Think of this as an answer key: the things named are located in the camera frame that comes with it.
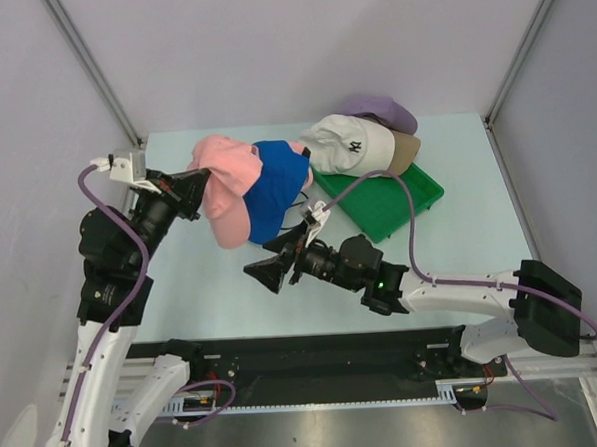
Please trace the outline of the left aluminium corner post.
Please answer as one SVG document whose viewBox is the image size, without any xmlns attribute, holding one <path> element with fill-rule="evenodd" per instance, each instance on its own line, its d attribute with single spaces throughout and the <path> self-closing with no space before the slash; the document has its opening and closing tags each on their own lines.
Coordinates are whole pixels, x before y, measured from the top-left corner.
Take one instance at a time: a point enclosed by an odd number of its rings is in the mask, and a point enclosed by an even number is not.
<svg viewBox="0 0 597 447">
<path fill-rule="evenodd" d="M 115 94 L 109 80 L 104 74 L 103 69 L 101 69 L 98 61 L 93 56 L 88 43 L 80 33 L 74 19 L 69 14 L 69 11 L 62 0 L 39 1 L 43 4 L 48 15 L 54 21 L 62 38 L 77 59 L 82 70 L 84 70 L 84 73 L 92 83 L 96 94 L 101 98 L 120 131 L 133 147 L 139 148 L 143 143 L 140 134 L 135 130 L 130 117 L 125 112 L 117 94 Z"/>
</svg>

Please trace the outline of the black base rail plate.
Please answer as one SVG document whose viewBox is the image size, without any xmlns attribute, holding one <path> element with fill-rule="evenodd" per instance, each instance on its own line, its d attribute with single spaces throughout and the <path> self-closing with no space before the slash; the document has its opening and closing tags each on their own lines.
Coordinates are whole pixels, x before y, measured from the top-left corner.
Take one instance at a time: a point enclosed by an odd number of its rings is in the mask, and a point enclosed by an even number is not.
<svg viewBox="0 0 597 447">
<path fill-rule="evenodd" d="M 263 339 L 206 340 L 208 371 L 236 387 L 237 407 L 342 404 L 431 397 L 438 380 L 483 367 L 448 349 L 445 328 Z"/>
</svg>

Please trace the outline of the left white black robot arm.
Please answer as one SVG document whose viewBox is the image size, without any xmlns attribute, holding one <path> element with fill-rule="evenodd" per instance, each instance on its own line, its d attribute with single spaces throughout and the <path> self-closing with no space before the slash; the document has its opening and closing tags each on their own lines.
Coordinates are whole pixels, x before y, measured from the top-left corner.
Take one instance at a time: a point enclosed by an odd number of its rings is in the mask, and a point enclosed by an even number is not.
<svg viewBox="0 0 597 447">
<path fill-rule="evenodd" d="M 95 207 L 79 226 L 84 283 L 75 360 L 54 432 L 43 447 L 139 447 L 171 398 L 201 386 L 207 376 L 200 345 L 172 339 L 121 408 L 114 407 L 153 287 L 150 259 L 175 219 L 199 219 L 209 170 L 147 171 L 146 187 L 126 216 L 92 194 L 86 185 L 91 173 L 87 168 L 78 179 Z"/>
</svg>

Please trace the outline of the aluminium corner post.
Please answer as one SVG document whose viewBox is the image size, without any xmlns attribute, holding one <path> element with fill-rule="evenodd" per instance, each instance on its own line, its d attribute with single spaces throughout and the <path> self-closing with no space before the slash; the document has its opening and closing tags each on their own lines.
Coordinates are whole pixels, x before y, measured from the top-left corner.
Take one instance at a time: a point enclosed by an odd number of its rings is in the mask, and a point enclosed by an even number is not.
<svg viewBox="0 0 597 447">
<path fill-rule="evenodd" d="M 103 69 L 101 69 L 98 61 L 93 56 L 88 43 L 80 33 L 74 19 L 69 14 L 69 11 L 62 0 L 39 1 L 43 4 L 48 15 L 54 21 L 62 38 L 77 59 L 82 70 L 84 70 L 84 73 L 92 83 L 96 94 L 101 98 L 120 131 L 133 147 L 139 148 L 143 143 L 140 134 L 135 130 L 130 117 L 125 112 L 117 94 L 115 94 L 109 80 L 104 74 Z"/>
<path fill-rule="evenodd" d="M 499 83 L 499 87 L 491 100 L 490 106 L 484 115 L 483 122 L 487 128 L 492 128 L 496 119 L 502 111 L 502 108 L 510 95 L 514 83 L 522 72 L 527 59 L 534 49 L 535 44 L 540 37 L 547 19 L 553 11 L 557 0 L 538 0 L 535 11 L 530 17 L 521 40 L 515 50 L 512 59 L 504 77 Z"/>
</svg>

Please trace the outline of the purple cap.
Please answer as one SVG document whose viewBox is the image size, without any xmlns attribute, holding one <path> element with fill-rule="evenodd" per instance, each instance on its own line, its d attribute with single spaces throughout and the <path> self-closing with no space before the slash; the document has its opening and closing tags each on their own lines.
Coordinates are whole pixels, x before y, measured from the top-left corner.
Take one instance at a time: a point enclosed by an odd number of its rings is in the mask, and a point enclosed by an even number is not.
<svg viewBox="0 0 597 447">
<path fill-rule="evenodd" d="M 355 94 L 343 101 L 337 112 L 346 116 L 375 119 L 385 127 L 407 135 L 419 128 L 416 117 L 392 97 Z"/>
</svg>

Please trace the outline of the green plastic tray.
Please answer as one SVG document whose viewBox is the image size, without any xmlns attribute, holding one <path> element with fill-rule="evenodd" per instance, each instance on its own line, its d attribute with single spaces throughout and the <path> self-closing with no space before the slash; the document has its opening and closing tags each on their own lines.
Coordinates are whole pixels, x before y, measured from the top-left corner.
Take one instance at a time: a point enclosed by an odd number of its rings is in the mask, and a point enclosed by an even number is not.
<svg viewBox="0 0 597 447">
<path fill-rule="evenodd" d="M 431 209 L 444 196 L 444 188 L 418 165 L 400 176 L 408 190 L 388 177 L 362 181 L 331 210 L 324 234 L 341 229 L 344 234 L 362 233 L 381 243 L 406 227 L 410 217 Z"/>
</svg>

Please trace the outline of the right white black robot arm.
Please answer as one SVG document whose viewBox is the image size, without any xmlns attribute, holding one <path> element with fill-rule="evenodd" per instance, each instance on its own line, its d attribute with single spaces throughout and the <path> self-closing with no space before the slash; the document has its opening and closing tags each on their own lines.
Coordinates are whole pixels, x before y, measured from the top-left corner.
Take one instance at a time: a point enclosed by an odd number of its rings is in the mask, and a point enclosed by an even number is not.
<svg viewBox="0 0 597 447">
<path fill-rule="evenodd" d="M 295 285 L 308 275 L 360 293 L 369 311 L 384 316 L 435 311 L 487 316 L 483 323 L 457 327 L 450 338 L 447 364 L 459 376 L 526 349 L 561 358 L 580 353 L 582 292 L 538 260 L 483 276 L 430 276 L 385 261 L 362 234 L 333 248 L 311 239 L 306 225 L 264 248 L 272 257 L 243 271 L 274 294 L 284 283 Z"/>
</svg>

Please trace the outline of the blue mesh cap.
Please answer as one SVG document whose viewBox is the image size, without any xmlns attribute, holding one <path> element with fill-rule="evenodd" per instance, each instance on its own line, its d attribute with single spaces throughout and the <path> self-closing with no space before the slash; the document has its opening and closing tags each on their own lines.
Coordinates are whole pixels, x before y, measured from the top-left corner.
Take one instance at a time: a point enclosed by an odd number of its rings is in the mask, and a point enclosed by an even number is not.
<svg viewBox="0 0 597 447">
<path fill-rule="evenodd" d="M 254 244 L 261 245 L 279 234 L 286 212 L 302 191 L 289 181 L 286 142 L 258 141 L 253 144 L 262 169 L 259 179 L 243 199 L 249 215 L 248 241 Z"/>
</svg>

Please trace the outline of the white NY cap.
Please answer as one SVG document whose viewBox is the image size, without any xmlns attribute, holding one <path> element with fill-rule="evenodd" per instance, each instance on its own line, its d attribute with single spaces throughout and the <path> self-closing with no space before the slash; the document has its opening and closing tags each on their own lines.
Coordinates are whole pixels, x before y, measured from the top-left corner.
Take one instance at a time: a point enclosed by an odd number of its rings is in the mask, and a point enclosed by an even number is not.
<svg viewBox="0 0 597 447">
<path fill-rule="evenodd" d="M 299 141 L 311 151 L 310 163 L 317 172 L 351 177 L 388 169 L 396 147 L 384 126 L 340 114 L 323 118 Z"/>
</svg>

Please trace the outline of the aluminium frame beam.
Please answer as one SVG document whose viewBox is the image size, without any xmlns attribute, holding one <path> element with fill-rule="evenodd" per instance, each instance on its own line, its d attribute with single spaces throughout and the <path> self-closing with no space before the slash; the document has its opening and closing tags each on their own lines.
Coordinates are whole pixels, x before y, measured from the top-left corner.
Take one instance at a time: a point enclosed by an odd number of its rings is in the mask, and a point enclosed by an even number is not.
<svg viewBox="0 0 597 447">
<path fill-rule="evenodd" d="M 574 358 L 546 356 L 524 350 L 509 354 L 509 361 L 526 380 L 564 379 L 570 377 L 597 377 L 597 352 L 593 346 L 582 344 L 581 353 Z M 130 358 L 124 361 L 114 399 L 126 399 L 150 373 L 153 358 Z"/>
</svg>

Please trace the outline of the tan cap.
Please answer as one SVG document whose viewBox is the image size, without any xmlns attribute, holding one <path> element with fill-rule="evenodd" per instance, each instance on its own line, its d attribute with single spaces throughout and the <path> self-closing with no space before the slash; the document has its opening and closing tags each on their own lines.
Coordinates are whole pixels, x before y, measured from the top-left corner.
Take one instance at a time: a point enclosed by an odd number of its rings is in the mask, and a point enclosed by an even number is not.
<svg viewBox="0 0 597 447">
<path fill-rule="evenodd" d="M 421 141 L 414 135 L 407 135 L 396 130 L 391 131 L 393 137 L 393 155 L 388 170 L 397 175 L 405 173 L 414 162 L 420 148 Z"/>
</svg>

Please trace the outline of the right aluminium corner post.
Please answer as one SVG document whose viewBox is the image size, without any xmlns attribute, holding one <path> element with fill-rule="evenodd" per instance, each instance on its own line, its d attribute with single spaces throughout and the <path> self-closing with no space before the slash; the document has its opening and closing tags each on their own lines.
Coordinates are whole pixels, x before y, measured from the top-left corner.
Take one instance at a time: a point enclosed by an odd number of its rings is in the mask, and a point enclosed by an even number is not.
<svg viewBox="0 0 597 447">
<path fill-rule="evenodd" d="M 553 11 L 557 0 L 538 0 L 535 11 L 530 17 L 521 40 L 515 50 L 512 59 L 504 77 L 499 83 L 499 87 L 491 100 L 490 106 L 484 115 L 483 122 L 487 128 L 492 128 L 496 119 L 502 111 L 502 108 L 510 95 L 514 83 L 522 72 L 527 59 L 534 49 L 535 44 L 540 37 L 547 19 Z"/>
</svg>

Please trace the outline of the pink LA cap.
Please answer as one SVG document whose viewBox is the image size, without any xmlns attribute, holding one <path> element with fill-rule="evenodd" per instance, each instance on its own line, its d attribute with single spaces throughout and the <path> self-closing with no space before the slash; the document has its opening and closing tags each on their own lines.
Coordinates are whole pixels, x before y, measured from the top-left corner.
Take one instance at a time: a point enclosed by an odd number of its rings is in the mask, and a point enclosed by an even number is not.
<svg viewBox="0 0 597 447">
<path fill-rule="evenodd" d="M 188 170 L 210 171 L 202 207 L 216 243 L 236 249 L 251 232 L 244 196 L 258 181 L 262 162 L 257 148 L 224 135 L 209 135 L 192 149 Z"/>
</svg>

